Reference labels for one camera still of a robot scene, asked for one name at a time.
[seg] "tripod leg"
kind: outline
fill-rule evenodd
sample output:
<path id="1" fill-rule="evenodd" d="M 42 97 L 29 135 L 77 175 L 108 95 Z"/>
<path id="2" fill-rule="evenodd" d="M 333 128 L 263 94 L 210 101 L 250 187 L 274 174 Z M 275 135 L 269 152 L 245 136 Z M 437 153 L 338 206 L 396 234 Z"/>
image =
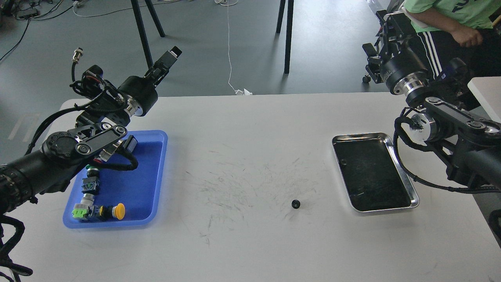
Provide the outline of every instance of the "tripod leg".
<path id="1" fill-rule="evenodd" d="M 277 20 L 277 33 L 282 29 L 282 19 L 284 18 L 285 0 L 280 0 L 279 19 Z"/>
<path id="2" fill-rule="evenodd" d="M 165 33 L 163 32 L 162 24 L 160 24 L 160 20 L 158 19 L 158 16 L 156 14 L 155 8 L 153 7 L 153 4 L 151 3 L 151 0 L 145 0 L 146 5 L 148 6 L 148 10 L 150 10 L 151 17 L 153 18 L 153 22 L 155 23 L 155 26 L 157 27 L 158 33 L 160 34 L 160 37 L 165 37 Z"/>
<path id="3" fill-rule="evenodd" d="M 146 64 L 148 68 L 153 66 L 153 60 L 151 59 L 150 47 L 148 45 L 148 39 L 146 38 L 146 32 L 144 31 L 143 18 L 141 17 L 141 11 L 139 10 L 139 4 L 137 0 L 130 0 L 132 4 L 132 10 L 134 11 L 134 17 L 136 18 L 137 30 L 139 31 L 139 37 L 141 38 L 141 44 L 143 45 L 144 56 L 146 57 Z"/>
<path id="4" fill-rule="evenodd" d="M 284 73 L 289 73 L 291 64 L 291 40 L 292 40 L 292 15 L 294 11 L 294 0 L 288 0 L 287 5 L 287 36 L 285 42 L 285 69 Z"/>

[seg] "cable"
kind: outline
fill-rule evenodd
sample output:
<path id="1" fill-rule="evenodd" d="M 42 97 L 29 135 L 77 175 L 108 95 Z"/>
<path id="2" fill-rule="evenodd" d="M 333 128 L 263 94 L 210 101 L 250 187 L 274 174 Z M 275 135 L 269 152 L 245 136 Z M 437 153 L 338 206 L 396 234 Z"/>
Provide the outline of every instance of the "cable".
<path id="1" fill-rule="evenodd" d="M 75 66 L 76 65 L 77 65 L 77 62 L 73 62 L 73 64 L 71 64 L 71 81 L 72 82 L 75 82 Z"/>
<path id="2" fill-rule="evenodd" d="M 233 89 L 233 92 L 236 94 L 236 90 L 233 87 L 233 85 L 229 82 L 231 80 L 231 73 L 233 71 L 233 68 L 231 67 L 231 59 L 229 58 L 229 6 L 226 6 L 226 16 L 228 18 L 228 62 L 229 62 L 229 78 L 228 78 L 228 85 L 231 86 Z"/>
<path id="3" fill-rule="evenodd" d="M 16 229 L 14 235 L 12 235 L 12 237 L 5 244 L 2 244 L 2 248 L 0 249 L 0 266 L 9 268 L 14 273 L 16 281 L 20 280 L 18 274 L 23 276 L 32 275 L 33 270 L 26 266 L 15 264 L 9 258 L 10 251 L 17 245 L 17 243 L 19 243 L 21 237 L 23 236 L 25 231 L 24 224 L 21 221 L 6 215 L 0 216 L 0 224 L 12 225 Z"/>
<path id="4" fill-rule="evenodd" d="M 32 152 L 33 148 L 35 147 L 35 144 L 37 143 L 42 133 L 49 127 L 49 125 L 51 125 L 52 122 L 54 122 L 54 120 L 73 111 L 85 110 L 88 106 L 92 105 L 98 98 L 100 98 L 104 92 L 105 91 L 103 90 L 103 92 L 101 92 L 94 99 L 92 99 L 90 102 L 88 102 L 83 106 L 78 106 L 77 104 L 75 104 L 73 108 L 60 110 L 47 117 L 44 121 L 42 121 L 42 123 L 40 123 L 39 127 L 35 131 L 35 134 L 33 135 L 31 143 L 28 145 L 28 149 L 26 150 L 25 155 L 28 155 L 29 153 Z"/>
<path id="5" fill-rule="evenodd" d="M 101 162 L 97 161 L 92 161 L 91 165 L 94 167 L 97 167 L 99 169 L 110 169 L 110 170 L 116 170 L 116 171 L 133 171 L 139 166 L 139 162 L 137 161 L 136 157 L 129 152 L 127 149 L 124 149 L 123 147 L 120 147 L 117 152 L 121 156 L 125 157 L 130 161 L 130 164 L 124 165 L 124 164 L 104 164 Z"/>
<path id="6" fill-rule="evenodd" d="M 14 282 L 14 280 L 12 278 L 10 278 L 9 276 L 5 275 L 3 272 L 0 272 L 0 276 L 2 276 L 3 278 L 7 279 L 9 282 Z"/>
<path id="7" fill-rule="evenodd" d="M 57 4 L 55 4 L 47 13 L 43 14 L 43 15 L 39 15 L 39 16 L 36 16 L 36 17 L 33 17 L 33 19 L 39 19 L 39 18 L 43 18 L 45 17 L 46 15 L 54 12 L 55 10 L 57 10 L 59 8 L 59 6 L 61 5 L 61 3 L 63 2 L 63 0 L 60 0 Z"/>
<path id="8" fill-rule="evenodd" d="M 7 56 L 10 52 L 12 52 L 12 50 L 14 50 L 17 46 L 19 46 L 19 44 L 21 43 L 21 40 L 23 40 L 23 38 L 25 37 L 25 34 L 26 34 L 26 30 L 28 30 L 28 26 L 30 25 L 30 21 L 31 20 L 28 20 L 28 23 L 26 24 L 26 27 L 25 27 L 25 31 L 23 31 L 23 35 L 21 35 L 21 38 L 19 39 L 19 41 L 14 45 L 14 47 L 12 47 L 10 50 L 7 51 L 7 53 L 5 53 L 5 55 L 3 55 L 1 58 L 0 58 L 0 61 L 5 58 L 5 56 Z"/>
<path id="9" fill-rule="evenodd" d="M 71 8 L 73 8 L 73 5 L 71 5 L 71 7 L 67 8 L 66 10 L 62 11 L 61 13 L 53 16 L 53 17 L 50 17 L 50 18 L 46 18 L 46 19 L 41 19 L 41 20 L 37 20 L 37 19 L 34 19 L 34 21 L 46 21 L 46 20 L 51 20 L 51 19 L 54 19 L 54 18 L 57 18 L 59 17 L 60 15 L 66 13 L 67 11 L 69 11 Z"/>
<path id="10" fill-rule="evenodd" d="M 226 4 L 226 3 L 228 3 L 228 0 L 214 0 L 214 2 L 215 2 L 216 4 L 221 5 L 221 6 L 230 7 L 230 6 L 234 6 L 234 5 L 236 5 L 236 4 L 238 3 L 238 0 L 236 0 L 236 2 L 235 2 L 235 3 L 233 3 L 233 4 Z"/>
<path id="11" fill-rule="evenodd" d="M 179 2 L 179 1 L 182 1 L 182 0 L 171 0 L 171 1 L 165 1 L 164 3 L 155 3 L 153 5 L 162 5 L 162 4 L 170 4 L 170 3 L 175 3 L 175 2 Z M 109 13 L 105 13 L 105 14 L 100 14 L 100 15 L 92 15 L 92 16 L 83 16 L 83 15 L 79 15 L 77 14 L 77 12 L 75 11 L 75 7 L 73 6 L 73 13 L 76 15 L 76 16 L 79 16 L 81 18 L 94 18 L 94 17 L 101 17 L 101 16 L 106 16 L 106 15 L 111 15 L 113 13 L 117 13 L 117 12 L 121 12 L 121 11 L 126 11 L 126 10 L 131 10 L 132 8 L 124 8 L 124 9 L 120 9 L 120 10 L 116 10 L 116 11 L 112 11 L 112 12 L 109 12 Z"/>
<path id="12" fill-rule="evenodd" d="M 399 116 L 399 119 L 405 117 L 411 111 L 412 111 L 412 108 L 409 108 L 409 107 L 404 108 Z M 494 186 L 481 186 L 480 188 L 477 188 L 477 189 L 471 189 L 468 187 L 455 188 L 455 187 L 447 187 L 447 186 L 437 185 L 437 184 L 434 184 L 432 182 L 429 182 L 429 181 L 426 181 L 426 180 L 420 178 L 419 176 L 413 174 L 410 170 L 408 170 L 404 166 L 404 164 L 402 163 L 402 160 L 400 158 L 400 154 L 398 152 L 398 138 L 399 137 L 401 137 L 401 136 L 399 136 L 399 134 L 398 134 L 397 121 L 395 121 L 395 133 L 393 134 L 393 146 L 395 149 L 395 157 L 397 159 L 398 164 L 402 167 L 404 172 L 410 178 L 412 178 L 414 181 L 421 183 L 423 185 L 426 185 L 426 186 L 433 187 L 433 188 L 438 188 L 438 189 L 447 190 L 447 191 L 451 191 L 451 192 L 464 193 L 464 194 L 501 193 L 501 190 L 499 190 L 497 187 L 494 187 Z"/>

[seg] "black cable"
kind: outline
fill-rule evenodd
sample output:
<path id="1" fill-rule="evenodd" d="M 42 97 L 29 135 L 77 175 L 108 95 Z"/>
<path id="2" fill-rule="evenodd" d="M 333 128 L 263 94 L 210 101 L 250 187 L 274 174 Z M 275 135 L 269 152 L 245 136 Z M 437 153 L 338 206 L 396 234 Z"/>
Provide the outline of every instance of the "black cable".
<path id="1" fill-rule="evenodd" d="M 0 224 L 12 225 L 16 229 L 14 235 L 12 235 L 12 237 L 5 244 L 3 244 L 0 249 L 0 266 L 10 268 L 14 273 L 18 273 L 23 276 L 32 275 L 33 270 L 26 266 L 15 264 L 9 258 L 10 251 L 17 245 L 17 243 L 19 243 L 21 237 L 23 236 L 25 225 L 21 221 L 6 215 L 0 216 Z"/>
<path id="2" fill-rule="evenodd" d="M 3 272 L 0 272 L 0 276 L 2 276 L 3 278 L 7 279 L 9 282 L 14 282 L 14 280 L 12 278 L 10 278 L 9 276 L 5 275 Z"/>
<path id="3" fill-rule="evenodd" d="M 73 62 L 71 64 L 71 81 L 75 82 L 75 66 L 77 65 L 77 62 Z"/>
<path id="4" fill-rule="evenodd" d="M 37 19 L 33 19 L 34 21 L 46 21 L 46 20 L 51 20 L 51 19 L 54 19 L 54 18 L 57 18 L 59 17 L 60 15 L 66 13 L 67 11 L 69 11 L 71 8 L 73 8 L 73 5 L 71 5 L 71 7 L 67 8 L 66 10 L 62 11 L 61 13 L 53 16 L 53 17 L 50 17 L 50 18 L 46 18 L 46 19 L 40 19 L 40 20 L 37 20 Z"/>
<path id="5" fill-rule="evenodd" d="M 397 130 L 395 130 L 395 133 L 393 134 L 393 147 L 395 149 L 395 156 L 397 159 L 398 164 L 402 167 L 404 172 L 412 178 L 415 182 L 421 183 L 426 186 L 430 186 L 433 188 L 438 188 L 442 190 L 447 190 L 451 192 L 458 192 L 458 193 L 464 193 L 464 194 L 482 194 L 482 193 L 501 193 L 501 190 L 494 186 L 482 186 L 477 189 L 470 189 L 470 188 L 455 188 L 455 187 L 447 187 L 447 186 L 442 186 L 442 185 L 437 185 L 432 182 L 426 181 L 419 176 L 413 174 L 410 170 L 408 170 L 404 164 L 402 163 L 402 160 L 400 158 L 400 154 L 398 152 L 398 133 Z"/>
<path id="6" fill-rule="evenodd" d="M 25 155 L 28 155 L 29 153 L 32 152 L 33 148 L 35 147 L 35 144 L 37 143 L 42 133 L 49 127 L 49 125 L 51 125 L 52 122 L 54 122 L 54 120 L 73 111 L 85 110 L 88 106 L 93 104 L 103 93 L 104 91 L 101 92 L 99 95 L 97 95 L 96 98 L 92 99 L 90 102 L 88 102 L 83 106 L 78 106 L 77 104 L 75 104 L 73 108 L 60 110 L 47 117 L 44 121 L 42 121 L 42 123 L 40 123 L 39 127 L 35 131 L 35 134 L 33 135 L 31 143 L 28 145 L 28 149 L 26 150 Z"/>
<path id="7" fill-rule="evenodd" d="M 18 273 L 13 272 L 13 275 L 14 275 L 14 281 L 16 281 L 16 282 L 21 282 L 21 278 L 19 277 L 19 274 L 18 274 Z"/>
<path id="8" fill-rule="evenodd" d="M 5 58 L 5 56 L 7 56 L 10 52 L 12 52 L 12 50 L 14 50 L 20 43 L 21 43 L 21 40 L 23 40 L 23 38 L 25 37 L 25 34 L 26 34 L 26 30 L 28 30 L 28 26 L 30 25 L 30 22 L 31 20 L 28 20 L 28 23 L 26 24 L 26 27 L 25 27 L 25 31 L 23 31 L 23 35 L 21 35 L 21 38 L 19 39 L 19 41 L 14 45 L 14 47 L 12 47 L 10 50 L 7 51 L 7 53 L 5 53 L 5 55 L 3 55 L 1 58 L 0 58 L 0 61 Z"/>
<path id="9" fill-rule="evenodd" d="M 59 5 L 62 3 L 63 0 L 59 1 L 57 4 L 55 4 L 47 13 L 43 14 L 43 15 L 39 15 L 39 16 L 36 16 L 35 18 L 36 19 L 39 19 L 39 18 L 43 18 L 45 17 L 46 15 L 54 12 L 55 10 L 57 10 L 59 8 Z"/>
<path id="10" fill-rule="evenodd" d="M 128 150 L 124 149 L 123 147 L 120 147 L 117 149 L 116 153 L 119 155 L 122 155 L 126 159 L 130 161 L 129 165 L 124 165 L 124 164 L 104 164 L 100 163 L 97 161 L 92 160 L 90 165 L 97 167 L 99 169 L 109 169 L 109 170 L 115 170 L 115 171 L 133 171 L 139 166 L 139 162 L 137 161 L 136 157 L 129 152 Z"/>

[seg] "hand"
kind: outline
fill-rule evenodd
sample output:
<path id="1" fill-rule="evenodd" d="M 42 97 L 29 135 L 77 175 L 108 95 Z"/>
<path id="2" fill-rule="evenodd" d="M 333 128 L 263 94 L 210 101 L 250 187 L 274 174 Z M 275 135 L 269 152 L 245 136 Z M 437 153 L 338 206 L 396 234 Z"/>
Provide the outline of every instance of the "hand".
<path id="1" fill-rule="evenodd" d="M 461 47 L 477 46 L 483 42 L 483 37 L 478 30 L 464 25 L 459 25 L 458 28 L 450 32 L 450 34 Z"/>

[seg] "table surface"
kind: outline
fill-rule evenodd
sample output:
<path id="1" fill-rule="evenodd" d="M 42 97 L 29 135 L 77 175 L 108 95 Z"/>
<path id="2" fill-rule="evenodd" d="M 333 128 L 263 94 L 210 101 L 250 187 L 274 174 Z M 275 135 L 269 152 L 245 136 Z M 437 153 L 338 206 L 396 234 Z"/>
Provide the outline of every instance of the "table surface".
<path id="1" fill-rule="evenodd" d="M 501 77 L 474 77 L 468 88 L 490 118 L 501 122 Z"/>
<path id="2" fill-rule="evenodd" d="M 404 100 L 160 98 L 127 127 L 168 134 L 156 217 L 140 227 L 68 229 L 69 193 L 42 195 L 10 213 L 26 226 L 11 258 L 33 268 L 23 281 L 501 281 L 501 250 L 471 195 L 414 184 L 415 209 L 367 215 L 350 206 L 332 138 L 392 135 Z M 413 172 L 450 184 L 434 154 L 400 147 Z"/>

